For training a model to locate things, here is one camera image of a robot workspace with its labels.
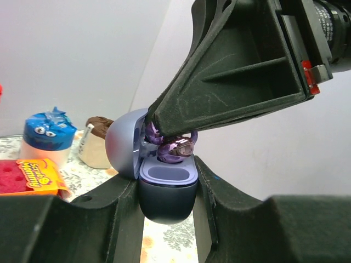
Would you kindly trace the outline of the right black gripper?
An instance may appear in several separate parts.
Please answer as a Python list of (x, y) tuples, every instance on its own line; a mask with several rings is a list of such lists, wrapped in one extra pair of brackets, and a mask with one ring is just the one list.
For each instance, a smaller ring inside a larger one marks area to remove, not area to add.
[(272, 1), (273, 96), (316, 96), (350, 70), (350, 1)]

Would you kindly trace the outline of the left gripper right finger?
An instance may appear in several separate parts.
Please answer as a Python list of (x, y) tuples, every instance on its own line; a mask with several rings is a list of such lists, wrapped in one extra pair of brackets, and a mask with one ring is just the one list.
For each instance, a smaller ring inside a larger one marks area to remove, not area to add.
[(280, 195), (260, 201), (195, 159), (199, 262), (350, 262), (350, 197)]

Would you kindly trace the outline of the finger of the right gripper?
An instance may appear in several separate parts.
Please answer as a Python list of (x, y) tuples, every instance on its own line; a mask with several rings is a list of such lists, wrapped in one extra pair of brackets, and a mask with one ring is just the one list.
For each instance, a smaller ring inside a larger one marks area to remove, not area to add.
[(237, 1), (195, 1), (191, 7), (193, 40), (181, 68), (149, 107), (148, 122), (157, 129), (212, 129), (234, 122), (229, 93), (200, 80), (224, 58), (208, 52), (219, 40)]
[[(271, 37), (276, 32), (271, 26), (272, 1), (237, 1), (229, 21), (224, 25), (214, 46), (208, 52), (224, 58), (211, 66), (209, 76), (200, 80), (215, 84), (229, 93), (233, 102), (234, 123), (266, 115), (299, 104), (307, 96), (273, 96), (271, 70), (280, 60), (271, 57)], [(192, 130), (158, 129), (162, 135), (180, 135)]]

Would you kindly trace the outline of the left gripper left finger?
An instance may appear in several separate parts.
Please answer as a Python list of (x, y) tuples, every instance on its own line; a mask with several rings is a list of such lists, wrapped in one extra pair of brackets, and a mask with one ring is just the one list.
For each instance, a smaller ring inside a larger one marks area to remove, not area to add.
[(136, 181), (114, 176), (72, 202), (1, 197), (1, 262), (139, 262), (137, 192)]

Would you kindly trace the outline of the purple earbud case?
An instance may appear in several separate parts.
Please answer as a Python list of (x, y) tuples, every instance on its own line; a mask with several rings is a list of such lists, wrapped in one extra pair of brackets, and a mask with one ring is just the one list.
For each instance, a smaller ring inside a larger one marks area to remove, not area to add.
[(145, 140), (147, 113), (145, 108), (131, 111), (110, 125), (105, 139), (107, 158), (120, 175), (138, 182), (139, 204), (146, 218), (177, 224), (190, 215), (195, 203), (194, 154), (180, 163), (159, 161), (159, 145)]

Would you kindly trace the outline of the purple earbud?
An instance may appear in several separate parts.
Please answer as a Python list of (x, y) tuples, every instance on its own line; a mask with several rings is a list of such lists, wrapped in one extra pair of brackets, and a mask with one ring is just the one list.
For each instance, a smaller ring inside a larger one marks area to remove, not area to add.
[(161, 135), (154, 123), (150, 122), (145, 126), (145, 140), (154, 145), (162, 145), (165, 141), (165, 137)]
[(188, 136), (166, 137), (157, 149), (157, 159), (164, 163), (180, 163), (190, 157), (194, 152), (198, 132), (192, 131)]

